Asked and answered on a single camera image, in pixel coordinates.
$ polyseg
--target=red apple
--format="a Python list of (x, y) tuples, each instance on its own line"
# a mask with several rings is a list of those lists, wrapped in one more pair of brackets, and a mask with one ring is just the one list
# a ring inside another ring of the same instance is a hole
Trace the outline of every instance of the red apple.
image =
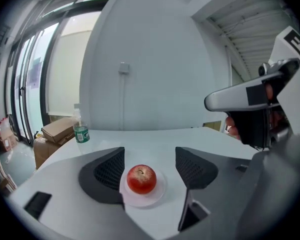
[(157, 176), (149, 166), (139, 164), (130, 169), (126, 181), (133, 192), (147, 194), (155, 188)]

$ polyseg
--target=glass door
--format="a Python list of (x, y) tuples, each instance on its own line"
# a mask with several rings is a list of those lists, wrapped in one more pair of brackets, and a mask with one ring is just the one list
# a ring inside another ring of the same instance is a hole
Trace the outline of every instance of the glass door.
[(30, 57), (29, 66), (25, 73), (25, 108), (29, 122), (29, 134), (32, 136), (35, 135), (36, 132), (40, 133), (43, 127), (40, 106), (42, 67), (48, 46), (58, 25), (59, 24), (56, 23), (39, 33)]
[(33, 40), (34, 40), (34, 36), (26, 40), (22, 45), (22, 49), (20, 51), (20, 55), (16, 65), (16, 72), (15, 72), (15, 79), (14, 79), (14, 106), (15, 106), (17, 126), (20, 132), (21, 139), (28, 144), (30, 143), (30, 136), (26, 129), (25, 115), (22, 107), (22, 90), (23, 90), (22, 78), (24, 75), (26, 60), (29, 55), (29, 49), (31, 47)]
[(37, 32), (21, 48), (14, 78), (14, 110), (20, 138), (27, 144), (43, 127), (40, 82), (43, 62), (58, 23)]

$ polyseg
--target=white plate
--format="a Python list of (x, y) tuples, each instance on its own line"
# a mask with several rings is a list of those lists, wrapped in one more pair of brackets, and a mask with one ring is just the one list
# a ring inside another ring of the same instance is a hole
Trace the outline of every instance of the white plate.
[(122, 194), (123, 202), (125, 205), (133, 207), (146, 207), (158, 202), (164, 195), (166, 190), (166, 180), (162, 172), (158, 169), (152, 168), (156, 175), (156, 185), (154, 189), (148, 194), (137, 194), (133, 192), (127, 183), (127, 172), (122, 174), (120, 180), (119, 192)]

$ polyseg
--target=bottle label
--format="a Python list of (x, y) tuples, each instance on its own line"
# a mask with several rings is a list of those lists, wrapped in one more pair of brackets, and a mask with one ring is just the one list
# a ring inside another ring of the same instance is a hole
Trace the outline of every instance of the bottle label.
[(87, 127), (78, 127), (74, 131), (76, 142), (85, 143), (90, 140), (89, 131)]

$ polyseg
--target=plastic water bottle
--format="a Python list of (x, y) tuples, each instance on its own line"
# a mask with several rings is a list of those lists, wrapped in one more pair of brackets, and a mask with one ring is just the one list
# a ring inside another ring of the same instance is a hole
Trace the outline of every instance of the plastic water bottle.
[(81, 119), (80, 109), (75, 108), (73, 113), (73, 130), (76, 143), (78, 144), (81, 154), (93, 152), (92, 142), (90, 141), (88, 125)]

